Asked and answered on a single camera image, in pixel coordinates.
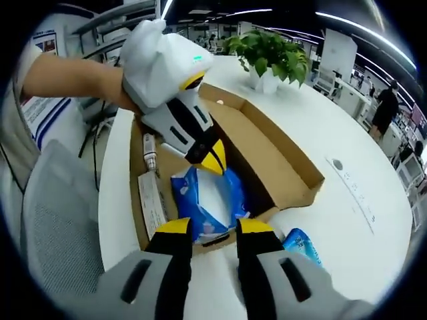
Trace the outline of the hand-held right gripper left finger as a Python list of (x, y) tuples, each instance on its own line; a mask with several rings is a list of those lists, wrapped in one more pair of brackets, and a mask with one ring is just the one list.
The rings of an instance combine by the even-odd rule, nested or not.
[(106, 271), (94, 293), (69, 301), (72, 319), (183, 319), (191, 280), (191, 219), (161, 225), (144, 251)]

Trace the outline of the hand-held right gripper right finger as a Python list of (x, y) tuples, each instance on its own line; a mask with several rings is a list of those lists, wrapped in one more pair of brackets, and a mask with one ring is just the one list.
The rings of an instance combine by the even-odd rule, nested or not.
[(248, 319), (367, 319), (370, 304), (337, 292), (330, 274), (286, 251), (257, 219), (236, 225), (238, 278)]

